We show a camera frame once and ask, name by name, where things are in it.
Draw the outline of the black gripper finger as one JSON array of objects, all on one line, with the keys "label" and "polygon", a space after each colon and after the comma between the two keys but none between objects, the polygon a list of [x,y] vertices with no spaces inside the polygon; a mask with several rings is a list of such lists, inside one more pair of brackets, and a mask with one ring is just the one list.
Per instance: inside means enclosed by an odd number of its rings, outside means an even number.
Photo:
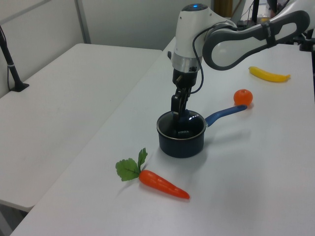
[{"label": "black gripper finger", "polygon": [[187,87],[183,89],[183,104],[182,104],[182,112],[186,111],[187,101],[190,97],[191,87]]},{"label": "black gripper finger", "polygon": [[182,92],[180,89],[176,89],[175,94],[171,98],[171,112],[175,120],[179,120],[181,118],[184,102],[185,93]]}]

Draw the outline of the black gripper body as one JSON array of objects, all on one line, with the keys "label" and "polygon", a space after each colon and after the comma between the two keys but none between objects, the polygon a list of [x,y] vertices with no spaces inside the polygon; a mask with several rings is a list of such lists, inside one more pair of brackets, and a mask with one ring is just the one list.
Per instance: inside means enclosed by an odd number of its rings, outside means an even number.
[{"label": "black gripper body", "polygon": [[172,82],[179,90],[191,91],[192,87],[196,84],[198,72],[184,73],[173,69]]}]

